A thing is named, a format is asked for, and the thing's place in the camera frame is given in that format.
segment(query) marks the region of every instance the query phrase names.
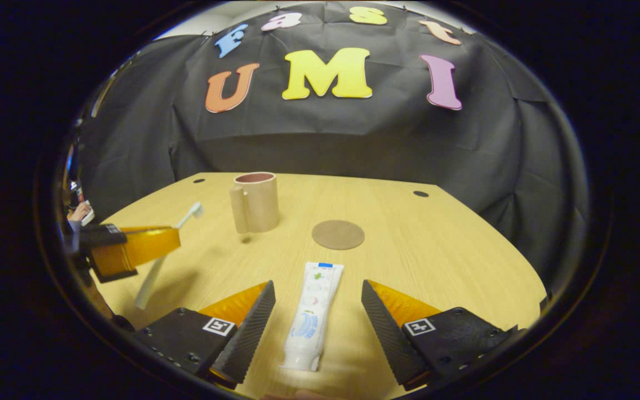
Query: cup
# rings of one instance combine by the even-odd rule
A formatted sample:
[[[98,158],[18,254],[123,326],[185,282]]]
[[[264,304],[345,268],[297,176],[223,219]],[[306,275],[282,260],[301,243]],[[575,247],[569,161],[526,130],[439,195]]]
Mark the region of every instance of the cup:
[[[231,210],[238,233],[266,232],[278,226],[278,187],[270,172],[251,172],[233,180]]]

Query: white toothbrush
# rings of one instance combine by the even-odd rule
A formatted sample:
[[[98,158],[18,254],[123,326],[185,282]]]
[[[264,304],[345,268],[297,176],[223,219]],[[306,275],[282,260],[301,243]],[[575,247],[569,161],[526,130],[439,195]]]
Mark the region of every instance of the white toothbrush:
[[[177,223],[175,228],[181,229],[181,227],[186,223],[186,221],[194,216],[194,218],[199,218],[204,213],[204,209],[201,207],[200,202],[194,203],[194,205],[189,208],[189,212],[187,215],[182,218],[182,220]],[[147,307],[147,301],[149,297],[152,295],[152,288],[154,287],[154,282],[157,280],[157,276],[159,275],[159,270],[162,269],[162,263],[167,256],[162,256],[157,258],[152,264],[152,268],[150,268],[149,273],[144,279],[142,286],[140,287],[140,291],[137,293],[137,298],[135,298],[135,307],[139,309],[145,309]]]

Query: brown coaster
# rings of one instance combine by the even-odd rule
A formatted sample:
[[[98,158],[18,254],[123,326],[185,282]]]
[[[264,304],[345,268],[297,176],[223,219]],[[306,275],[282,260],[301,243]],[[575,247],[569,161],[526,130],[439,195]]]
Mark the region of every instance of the brown coaster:
[[[318,245],[334,250],[347,250],[364,241],[362,228],[354,223],[338,220],[318,223],[313,228],[312,236]]]

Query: table surface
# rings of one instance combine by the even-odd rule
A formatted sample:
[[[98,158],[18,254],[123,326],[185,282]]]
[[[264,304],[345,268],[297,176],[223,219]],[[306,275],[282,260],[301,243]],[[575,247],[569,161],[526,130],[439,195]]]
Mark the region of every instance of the table surface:
[[[308,389],[352,400],[406,393],[394,379],[362,306],[364,279],[438,309],[465,307],[501,329],[529,327],[539,316],[546,292],[528,261],[480,216],[435,185],[277,174],[279,225],[265,233],[238,234],[229,200],[237,175],[193,175],[107,218],[105,223],[121,227],[174,226],[194,202],[203,204],[203,216],[181,228],[181,247],[168,254],[145,311],[133,303],[152,262],[138,266],[139,275],[131,278],[105,284],[96,280],[112,310],[141,329],[175,307],[201,309],[272,279],[277,301],[246,381],[236,392],[257,398]],[[204,182],[193,182],[202,178]],[[359,225],[364,243],[349,250],[315,243],[313,226],[330,219]],[[345,265],[318,372],[278,367],[307,261]]]

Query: black backdrop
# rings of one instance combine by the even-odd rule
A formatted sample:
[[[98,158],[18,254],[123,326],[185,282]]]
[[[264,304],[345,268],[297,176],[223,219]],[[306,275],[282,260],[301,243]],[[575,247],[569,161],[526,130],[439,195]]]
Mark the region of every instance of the black backdrop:
[[[582,132],[593,180],[613,193],[611,244],[582,302],[546,341],[470,397],[640,398],[640,7],[450,5],[554,89]],[[0,6],[0,398],[180,396],[71,311],[45,269],[29,207],[38,162],[52,168],[91,88],[162,32],[150,23],[168,10],[159,2]],[[587,246],[593,256],[601,254],[598,245]]]
[[[386,25],[354,23],[349,8],[379,8]],[[299,12],[299,25],[261,31]],[[97,221],[198,172],[272,171],[437,184],[479,213],[538,271],[549,291],[579,260],[589,221],[587,175],[576,135],[551,94],[480,33],[439,21],[462,44],[434,37],[424,15],[376,3],[319,2],[243,21],[223,58],[213,38],[155,41],[121,68],[95,118],[81,126],[81,180]],[[369,99],[328,93],[285,101],[287,53],[313,50],[326,63],[366,48]],[[429,54],[455,65],[460,111],[427,102]],[[259,63],[241,104],[206,111],[207,79]]]

